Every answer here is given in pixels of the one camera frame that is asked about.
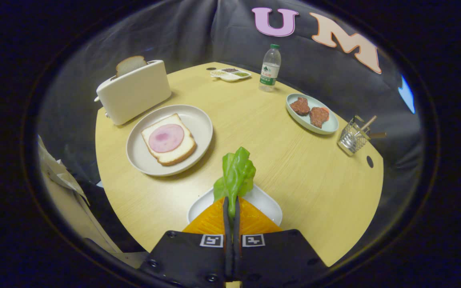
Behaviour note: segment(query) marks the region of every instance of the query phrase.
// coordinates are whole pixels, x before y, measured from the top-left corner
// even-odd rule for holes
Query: letter m
[[[358,46],[359,52],[355,53],[355,58],[376,73],[382,73],[378,65],[377,47],[373,43],[357,33],[348,35],[341,26],[325,16],[316,13],[309,14],[318,21],[318,35],[313,35],[314,41],[326,46],[337,47],[337,44],[332,41],[333,34],[345,53],[350,53]]]

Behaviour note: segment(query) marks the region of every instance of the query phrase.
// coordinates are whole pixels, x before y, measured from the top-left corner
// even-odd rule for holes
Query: bottle label
[[[260,82],[266,85],[275,85],[277,76],[279,74],[279,69],[280,67],[275,67],[263,63]]]

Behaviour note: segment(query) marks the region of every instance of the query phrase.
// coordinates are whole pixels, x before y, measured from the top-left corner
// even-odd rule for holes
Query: metal basket
[[[349,156],[354,155],[371,139],[368,136],[369,131],[371,131],[369,127],[363,131],[359,124],[360,126],[364,125],[364,120],[355,115],[344,127],[337,141],[339,147]]]

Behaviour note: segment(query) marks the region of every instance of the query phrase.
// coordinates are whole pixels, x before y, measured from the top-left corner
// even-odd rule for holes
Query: pink letter
[[[341,26],[325,16],[316,13],[309,14],[316,18],[319,26],[318,35],[313,35],[314,41],[326,46],[337,47],[337,44],[332,41],[333,34],[345,53],[350,53],[359,46],[359,52],[355,53],[355,58],[376,73],[382,73],[382,69],[378,65],[377,47],[373,43],[357,33],[348,35]]]
[[[258,31],[269,36],[285,37],[293,34],[295,31],[295,15],[298,12],[289,9],[278,9],[282,13],[284,26],[282,28],[273,28],[269,25],[268,15],[272,10],[269,8],[254,8],[252,12],[256,15],[256,27]]]

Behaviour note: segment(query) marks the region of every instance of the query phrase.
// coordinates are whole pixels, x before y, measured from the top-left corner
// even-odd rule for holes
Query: bread slice
[[[184,138],[182,139],[181,144],[179,144],[179,146],[177,146],[176,149],[165,153],[157,153],[156,151],[150,148],[148,144],[148,139],[152,132],[154,132],[154,130],[166,124],[177,124],[181,126],[184,130]],[[192,155],[192,153],[195,151],[195,148],[197,148],[197,143],[195,142],[192,133],[184,125],[177,113],[159,122],[156,122],[155,124],[148,126],[146,129],[141,131],[141,136],[143,137],[143,140],[145,141],[145,144],[147,145],[147,149],[150,152],[150,154],[158,160],[159,164],[163,166],[172,166],[174,164],[184,161],[187,157]]]
[[[125,75],[127,73],[133,72],[138,68],[147,65],[145,58],[143,56],[132,56],[120,61],[117,64],[117,77]]]

